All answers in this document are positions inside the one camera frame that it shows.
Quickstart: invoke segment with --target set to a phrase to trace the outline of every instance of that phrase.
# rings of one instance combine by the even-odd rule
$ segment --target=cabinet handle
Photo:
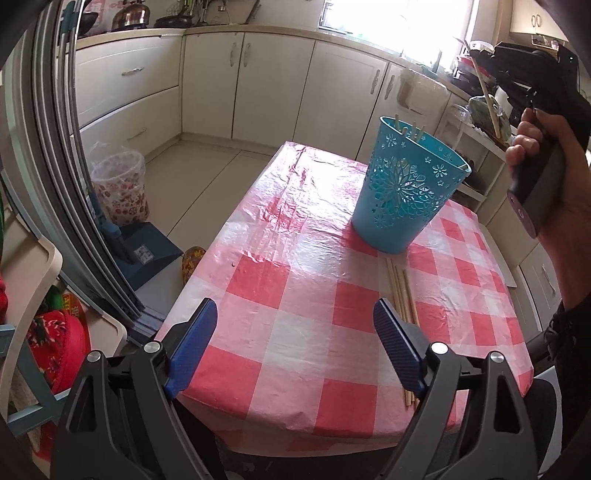
[[[244,66],[248,67],[248,60],[251,58],[251,45],[246,44],[246,50],[244,52]]]
[[[140,67],[139,69],[128,70],[127,72],[123,72],[121,74],[121,76],[122,77],[127,77],[127,75],[133,75],[134,73],[141,72],[143,69],[144,69],[144,67]]]
[[[133,140],[134,138],[138,138],[140,135],[146,133],[148,131],[148,127],[143,127],[142,130],[140,130],[138,133],[136,133],[135,135],[132,135],[131,137],[129,137],[127,140]]]
[[[390,83],[388,84],[388,88],[386,89],[386,96],[384,97],[384,100],[388,100],[388,97],[390,96],[390,93],[392,93],[393,88],[394,88],[394,75],[392,75],[390,77]]]
[[[375,73],[374,82],[371,84],[371,94],[372,94],[372,95],[373,95],[373,94],[374,94],[374,92],[375,92],[375,88],[378,86],[379,74],[380,74],[380,71],[378,70],[378,71]]]
[[[550,285],[550,288],[552,289],[552,296],[556,296],[556,289],[554,288],[554,286],[552,285],[552,282],[550,281],[550,276],[548,275],[548,272],[546,271],[546,267],[544,266],[544,264],[542,264],[542,273],[544,274],[544,278],[546,279],[546,282],[548,282],[548,285]]]
[[[236,42],[234,42],[232,44],[232,49],[230,51],[230,67],[234,66],[234,55],[236,55],[236,47],[238,46],[238,44]]]

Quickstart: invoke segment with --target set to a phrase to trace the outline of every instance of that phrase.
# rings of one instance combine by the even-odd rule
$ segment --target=pink checkered tablecloth
[[[217,329],[180,401],[227,446],[268,456],[393,446],[413,415],[374,331],[386,255],[350,219],[366,165],[286,143],[228,219],[158,334],[204,297]],[[523,394],[533,368],[476,215],[447,202],[405,265],[423,331],[463,355],[506,356]],[[458,393],[450,429],[459,427]]]

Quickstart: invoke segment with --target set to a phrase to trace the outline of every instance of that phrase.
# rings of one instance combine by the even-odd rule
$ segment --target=refrigerator
[[[129,261],[121,261],[119,243],[105,234],[105,219],[90,181],[75,85],[75,44],[85,5],[83,0],[36,3],[37,19],[2,71],[4,192],[30,231],[61,252],[60,276],[69,288],[97,311],[122,322],[130,339],[140,345],[158,330],[164,316],[146,308],[136,295],[137,279],[126,271]],[[130,252],[124,246],[123,253]],[[176,249],[173,257],[179,255]]]

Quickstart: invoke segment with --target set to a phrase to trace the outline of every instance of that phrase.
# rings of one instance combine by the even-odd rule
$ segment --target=countertop
[[[273,27],[269,25],[214,25],[211,27],[194,27],[194,28],[146,28],[144,30],[129,30],[121,32],[111,32],[101,35],[94,35],[93,37],[83,38],[76,43],[76,50],[93,47],[102,43],[112,41],[126,40],[128,38],[140,37],[164,37],[164,36],[182,36],[182,35],[196,35],[202,33],[219,33],[219,32],[245,32],[245,33],[268,33],[275,35],[290,35],[292,37],[311,38],[313,40],[325,41],[340,45],[342,47],[352,48],[363,53],[379,57],[386,61],[391,61],[402,67],[413,69],[421,72],[420,68],[411,61],[400,57],[400,54],[389,50],[388,48],[378,46],[359,38],[350,37],[338,32],[331,31],[312,31],[301,30],[298,28],[288,27]],[[470,95],[455,85],[451,84],[446,78],[439,77],[439,82],[445,85],[447,90],[454,93],[458,97],[468,101]]]

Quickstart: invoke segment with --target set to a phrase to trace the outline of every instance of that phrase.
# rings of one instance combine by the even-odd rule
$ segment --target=white cabinet door
[[[547,35],[549,37],[559,38],[560,40],[568,41],[566,35],[562,32],[560,27],[552,19],[550,14],[534,2],[535,13],[535,32],[539,35]]]
[[[314,40],[247,33],[232,138],[279,147],[292,141]]]
[[[515,33],[535,33],[535,0],[513,0],[511,31]]]
[[[317,41],[294,141],[356,158],[386,67],[385,60]]]
[[[231,138],[244,33],[208,33],[186,38],[183,132]]]
[[[400,120],[413,124],[417,123],[417,128],[425,126],[425,132],[433,135],[437,128],[443,111],[447,105],[447,101],[450,97],[450,92],[445,89],[441,89],[441,95],[437,95],[437,100],[431,102],[431,108],[428,112],[419,113],[398,103],[398,92],[400,90],[401,82],[400,77],[404,71],[404,67],[391,63],[388,66],[386,78],[382,89],[380,90],[378,103],[375,106],[374,114],[369,122],[367,131],[361,144],[361,149],[357,155],[357,161],[362,163],[369,163],[371,154],[374,150],[375,141],[378,137],[379,128],[381,126],[380,117],[382,116],[395,116],[398,114]]]
[[[558,309],[562,296],[556,272],[542,244],[533,249],[520,267],[534,299],[541,326],[545,329]]]

